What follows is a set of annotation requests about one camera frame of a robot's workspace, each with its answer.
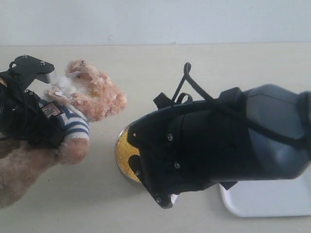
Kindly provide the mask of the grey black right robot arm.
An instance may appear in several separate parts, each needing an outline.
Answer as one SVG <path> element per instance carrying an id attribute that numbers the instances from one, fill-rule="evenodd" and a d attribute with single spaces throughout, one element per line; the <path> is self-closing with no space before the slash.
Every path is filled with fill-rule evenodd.
<path id="1" fill-rule="evenodd" d="M 311 94 L 266 84 L 223 91 L 218 98 L 174 102 L 134 121 L 127 140 L 138 149 L 128 164 L 154 201 L 214 185 L 291 180 L 311 163 Z"/>

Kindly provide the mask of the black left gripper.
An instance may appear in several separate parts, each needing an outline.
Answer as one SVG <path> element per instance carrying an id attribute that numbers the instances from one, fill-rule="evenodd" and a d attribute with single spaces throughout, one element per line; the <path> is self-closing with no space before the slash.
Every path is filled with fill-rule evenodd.
<path id="1" fill-rule="evenodd" d="M 0 73 L 0 140 L 26 141 L 35 146 L 60 147 L 65 131 L 55 116 L 47 116 L 42 100 L 28 87 L 34 80 L 50 84 L 56 78 L 53 64 L 21 55 Z"/>

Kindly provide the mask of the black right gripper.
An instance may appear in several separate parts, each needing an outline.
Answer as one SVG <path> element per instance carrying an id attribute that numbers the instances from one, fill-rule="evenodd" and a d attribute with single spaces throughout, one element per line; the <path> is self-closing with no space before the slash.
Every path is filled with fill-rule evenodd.
<path id="1" fill-rule="evenodd" d="M 242 122 L 200 109 L 131 127 L 128 141 L 139 153 L 128 163 L 154 201 L 169 209 L 173 195 L 246 179 L 247 137 Z"/>

